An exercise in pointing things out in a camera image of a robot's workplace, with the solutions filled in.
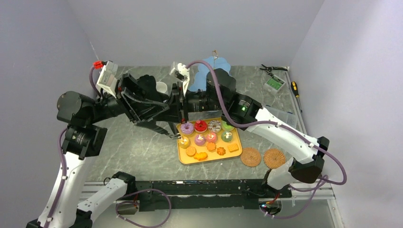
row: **blue flower-shaped object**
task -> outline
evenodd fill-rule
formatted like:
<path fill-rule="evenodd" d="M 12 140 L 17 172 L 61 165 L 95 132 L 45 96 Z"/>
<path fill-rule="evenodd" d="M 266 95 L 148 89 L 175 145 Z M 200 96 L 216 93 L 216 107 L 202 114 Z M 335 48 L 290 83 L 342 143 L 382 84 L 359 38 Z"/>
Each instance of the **blue flower-shaped object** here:
<path fill-rule="evenodd" d="M 226 59 L 219 57 L 214 61 L 214 57 L 210 56 L 203 60 L 208 62 L 214 69 L 221 68 L 228 72 L 228 74 L 230 74 L 231 65 L 227 62 Z M 196 92 L 198 89 L 206 91 L 206 78 L 210 70 L 203 64 L 199 64 L 197 66 L 197 69 L 199 70 L 199 72 L 197 72 L 194 76 L 194 83 L 188 88 L 188 90 L 192 92 Z"/>

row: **light purple wall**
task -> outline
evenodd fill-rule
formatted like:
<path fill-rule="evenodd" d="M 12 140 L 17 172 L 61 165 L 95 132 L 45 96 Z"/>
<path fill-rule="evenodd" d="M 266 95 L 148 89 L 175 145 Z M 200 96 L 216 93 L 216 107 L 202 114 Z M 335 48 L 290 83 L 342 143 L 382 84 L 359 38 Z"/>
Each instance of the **light purple wall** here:
<path fill-rule="evenodd" d="M 58 97 L 93 95 L 95 55 L 64 0 L 0 1 L 0 227 L 38 218 L 55 182 Z"/>
<path fill-rule="evenodd" d="M 291 64 L 308 133 L 346 167 L 334 191 L 347 228 L 403 224 L 402 11 L 399 0 L 326 0 Z"/>
<path fill-rule="evenodd" d="M 289 66 L 323 0 L 68 0 L 100 59 Z"/>

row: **red connector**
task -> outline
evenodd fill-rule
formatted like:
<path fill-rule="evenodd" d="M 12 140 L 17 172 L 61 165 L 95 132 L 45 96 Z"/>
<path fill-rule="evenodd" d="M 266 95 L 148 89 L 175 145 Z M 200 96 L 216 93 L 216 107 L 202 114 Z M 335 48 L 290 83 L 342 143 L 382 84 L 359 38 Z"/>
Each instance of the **red connector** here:
<path fill-rule="evenodd" d="M 94 65 L 94 69 L 101 69 L 104 66 L 102 61 L 96 61 L 92 65 Z"/>

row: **red donut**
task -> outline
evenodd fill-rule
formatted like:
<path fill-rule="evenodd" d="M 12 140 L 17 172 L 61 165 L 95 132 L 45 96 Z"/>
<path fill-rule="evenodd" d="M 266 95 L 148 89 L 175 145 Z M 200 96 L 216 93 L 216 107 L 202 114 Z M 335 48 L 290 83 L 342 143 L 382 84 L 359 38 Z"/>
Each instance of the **red donut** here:
<path fill-rule="evenodd" d="M 204 120 L 194 122 L 194 130 L 199 134 L 206 132 L 207 123 Z"/>

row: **table surface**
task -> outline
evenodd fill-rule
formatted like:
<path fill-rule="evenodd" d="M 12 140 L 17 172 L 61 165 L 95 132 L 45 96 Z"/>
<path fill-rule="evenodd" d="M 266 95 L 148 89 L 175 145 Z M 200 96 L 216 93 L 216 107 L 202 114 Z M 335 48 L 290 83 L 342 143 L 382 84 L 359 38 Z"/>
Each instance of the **table surface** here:
<path fill-rule="evenodd" d="M 169 75 L 169 70 L 169 66 L 123 66 L 118 68 L 118 75 L 127 71 L 134 78 L 146 74 L 152 75 L 156 81 L 165 82 L 170 92 L 172 83 L 176 83 L 177 80 Z M 191 77 L 196 72 L 197 68 L 192 67 Z M 273 73 L 285 79 L 283 71 L 273 71 Z M 269 80 L 270 76 L 259 70 L 258 66 L 232 66 L 230 74 L 237 80 L 237 92 L 248 95 L 263 105 L 270 105 L 286 112 L 295 112 L 291 91 L 288 88 L 282 88 L 275 96 L 263 89 L 263 84 Z M 189 114 L 189 119 L 220 116 L 221 111 L 193 113 Z M 102 181 L 118 171 L 134 175 L 139 181 L 255 179 L 263 178 L 268 170 L 263 159 L 257 167 L 250 168 L 245 166 L 239 157 L 184 165 L 178 158 L 176 140 L 137 127 L 124 114 L 101 121 L 96 125 L 106 127 L 108 132 L 87 181 Z M 168 124 L 160 122 L 158 125 L 170 131 Z M 242 130 L 238 132 L 242 147 L 254 147 L 262 156 L 269 148 L 281 149 L 258 135 Z M 285 151 L 283 152 L 287 158 L 291 157 Z"/>

